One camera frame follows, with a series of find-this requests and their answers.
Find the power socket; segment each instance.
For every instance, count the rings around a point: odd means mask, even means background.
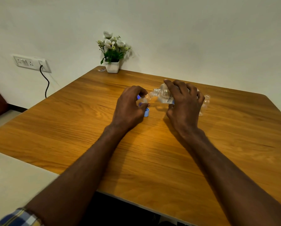
[[[50,67],[45,59],[28,57],[23,55],[13,55],[16,65],[19,67],[29,68],[39,71],[40,66],[43,65],[41,71],[51,73]]]

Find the forearm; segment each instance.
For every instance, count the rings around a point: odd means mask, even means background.
[[[107,126],[92,147],[34,197],[26,209],[41,218],[46,226],[77,225],[125,133]]]
[[[216,149],[203,131],[185,140],[233,225],[281,225],[281,204]]]

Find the electrical cord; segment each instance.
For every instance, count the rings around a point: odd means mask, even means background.
[[[46,92],[47,92],[47,89],[48,89],[48,87],[50,86],[50,81],[44,76],[44,74],[42,73],[42,71],[41,71],[41,68],[43,67],[43,65],[41,65],[40,66],[40,68],[39,68],[39,70],[40,70],[40,73],[42,74],[42,76],[47,80],[47,82],[48,82],[48,84],[47,84],[47,88],[46,88],[46,90],[45,90],[45,98],[47,98],[46,97]]]

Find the flower pot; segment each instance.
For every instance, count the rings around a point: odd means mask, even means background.
[[[106,70],[108,73],[117,73],[118,72],[118,69],[120,68],[120,62],[116,62],[116,63],[113,63],[113,62],[106,62],[105,61],[105,65],[106,65]]]

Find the blue bottle cap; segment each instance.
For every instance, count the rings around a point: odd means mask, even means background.
[[[149,116],[149,108],[146,108],[146,110],[145,110],[144,117],[147,117],[147,116]]]

